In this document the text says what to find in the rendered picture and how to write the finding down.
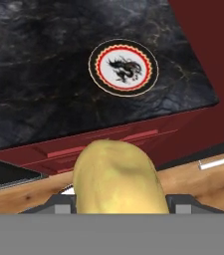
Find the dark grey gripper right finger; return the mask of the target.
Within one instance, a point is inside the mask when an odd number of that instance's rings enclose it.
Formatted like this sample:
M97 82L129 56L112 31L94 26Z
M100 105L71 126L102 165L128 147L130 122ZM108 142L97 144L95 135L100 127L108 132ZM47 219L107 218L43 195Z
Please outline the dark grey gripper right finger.
M224 212L218 208L200 203L190 194L167 194L165 198L169 212L173 214L206 214Z

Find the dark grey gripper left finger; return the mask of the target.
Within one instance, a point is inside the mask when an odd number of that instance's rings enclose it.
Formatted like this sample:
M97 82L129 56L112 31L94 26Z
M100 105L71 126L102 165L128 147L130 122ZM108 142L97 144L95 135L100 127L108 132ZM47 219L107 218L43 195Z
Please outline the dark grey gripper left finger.
M76 196L68 194L52 195L46 203L27 209L24 214L76 214Z

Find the yellow potato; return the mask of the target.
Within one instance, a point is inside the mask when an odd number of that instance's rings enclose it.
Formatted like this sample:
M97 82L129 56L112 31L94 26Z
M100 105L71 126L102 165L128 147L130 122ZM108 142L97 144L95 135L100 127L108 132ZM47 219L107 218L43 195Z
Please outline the yellow potato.
M118 140L90 143L73 171L77 211L87 214L167 214L161 183L148 155Z

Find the round plate with dragon print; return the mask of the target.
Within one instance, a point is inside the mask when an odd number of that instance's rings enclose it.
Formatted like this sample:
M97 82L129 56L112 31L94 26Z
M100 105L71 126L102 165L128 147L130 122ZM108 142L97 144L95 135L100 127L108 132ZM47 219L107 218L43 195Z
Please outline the round plate with dragon print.
M97 45L90 54L88 67L95 84L116 97L144 95L159 78L153 53L126 39L112 39Z

